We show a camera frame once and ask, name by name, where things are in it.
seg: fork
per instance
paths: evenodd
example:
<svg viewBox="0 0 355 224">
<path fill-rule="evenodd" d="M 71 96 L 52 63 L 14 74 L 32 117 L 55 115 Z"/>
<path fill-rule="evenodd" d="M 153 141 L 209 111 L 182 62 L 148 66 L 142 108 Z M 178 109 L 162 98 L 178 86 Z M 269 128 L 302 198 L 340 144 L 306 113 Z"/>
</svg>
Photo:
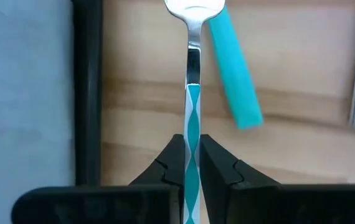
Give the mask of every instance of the fork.
<svg viewBox="0 0 355 224">
<path fill-rule="evenodd" d="M 225 0 L 164 0 L 168 11 L 187 24 L 189 33 L 187 51 L 186 100 L 184 104 L 184 208 L 183 223 L 200 221 L 199 140 L 201 133 L 200 55 L 201 27 L 218 15 Z"/>
</svg>

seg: wooden table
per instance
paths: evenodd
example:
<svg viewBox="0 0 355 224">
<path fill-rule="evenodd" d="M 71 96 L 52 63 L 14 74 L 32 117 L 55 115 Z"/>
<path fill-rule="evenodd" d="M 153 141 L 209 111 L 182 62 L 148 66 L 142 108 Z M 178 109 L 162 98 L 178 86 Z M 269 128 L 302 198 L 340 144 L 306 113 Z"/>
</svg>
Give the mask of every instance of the wooden table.
<svg viewBox="0 0 355 224">
<path fill-rule="evenodd" d="M 228 0 L 265 115 L 239 131 L 202 31 L 202 133 L 280 182 L 355 182 L 355 0 Z M 103 183 L 127 184 L 182 133 L 187 31 L 162 0 L 105 0 Z"/>
</svg>

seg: black frame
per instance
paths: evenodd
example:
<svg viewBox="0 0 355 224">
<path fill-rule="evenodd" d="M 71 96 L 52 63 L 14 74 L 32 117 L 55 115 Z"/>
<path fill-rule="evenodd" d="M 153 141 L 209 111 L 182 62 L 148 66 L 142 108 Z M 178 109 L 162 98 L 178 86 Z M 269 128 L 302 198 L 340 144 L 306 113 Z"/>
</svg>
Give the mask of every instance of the black frame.
<svg viewBox="0 0 355 224">
<path fill-rule="evenodd" d="M 14 224 L 184 223 L 184 138 L 175 134 L 128 186 L 30 191 L 12 210 Z M 224 149 L 200 143 L 200 176 L 209 223 L 355 223 L 355 184 L 280 184 Z"/>
<path fill-rule="evenodd" d="M 72 0 L 75 184 L 101 183 L 103 0 Z"/>
</svg>

